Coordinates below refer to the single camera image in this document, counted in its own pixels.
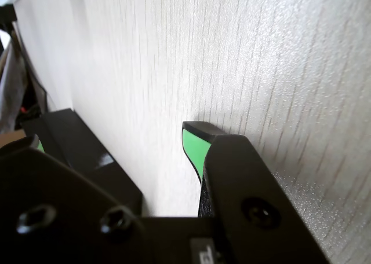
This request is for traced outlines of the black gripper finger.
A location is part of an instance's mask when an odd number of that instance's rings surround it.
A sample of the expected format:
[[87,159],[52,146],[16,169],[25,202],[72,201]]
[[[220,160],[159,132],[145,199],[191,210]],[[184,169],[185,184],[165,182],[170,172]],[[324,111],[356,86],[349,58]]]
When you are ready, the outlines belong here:
[[201,121],[182,124],[183,150],[220,229],[226,263],[327,263],[328,259],[251,142]]
[[1,149],[1,262],[152,263],[129,209],[32,142]]

